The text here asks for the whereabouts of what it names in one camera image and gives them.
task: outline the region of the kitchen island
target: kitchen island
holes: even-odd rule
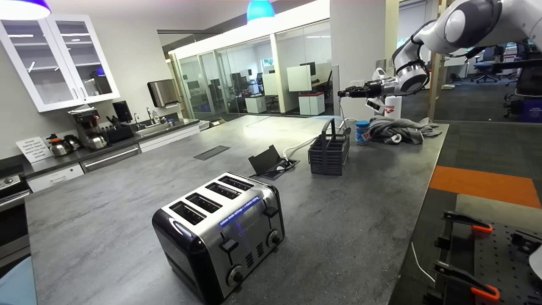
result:
[[[32,195],[40,305],[199,303],[170,271],[152,213],[247,161],[314,137],[325,118],[242,117]],[[281,193],[286,239],[225,303],[387,303],[443,134],[425,146],[350,146],[342,176],[309,173],[306,147]],[[192,156],[230,149],[206,161]]]

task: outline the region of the robotic arm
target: robotic arm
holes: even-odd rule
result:
[[[338,96],[370,98],[413,95],[428,81],[421,46],[448,54],[460,47],[484,47],[531,39],[542,49],[540,0],[455,0],[436,20],[425,24],[392,54],[394,76],[377,73],[364,86],[348,86]]]

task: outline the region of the toaster knob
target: toaster knob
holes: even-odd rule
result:
[[[230,269],[230,273],[226,274],[226,285],[230,285],[230,286],[237,286],[237,285],[240,285],[240,281],[242,281],[242,273],[240,273],[240,266],[233,266],[231,269]]]
[[[281,235],[277,230],[270,230],[267,235],[267,247],[274,247],[281,242]]]

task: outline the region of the coffee maker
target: coffee maker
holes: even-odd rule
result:
[[[98,125],[99,113],[96,108],[86,105],[86,107],[74,108],[67,113],[72,117],[74,127],[84,147],[96,151],[106,146],[106,140],[101,135],[101,130]]]

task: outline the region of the lamp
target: lamp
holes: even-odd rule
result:
[[[259,18],[272,18],[274,8],[269,0],[250,0],[247,7],[247,22],[252,24]]]
[[[0,20],[38,20],[49,13],[45,0],[0,0]]]

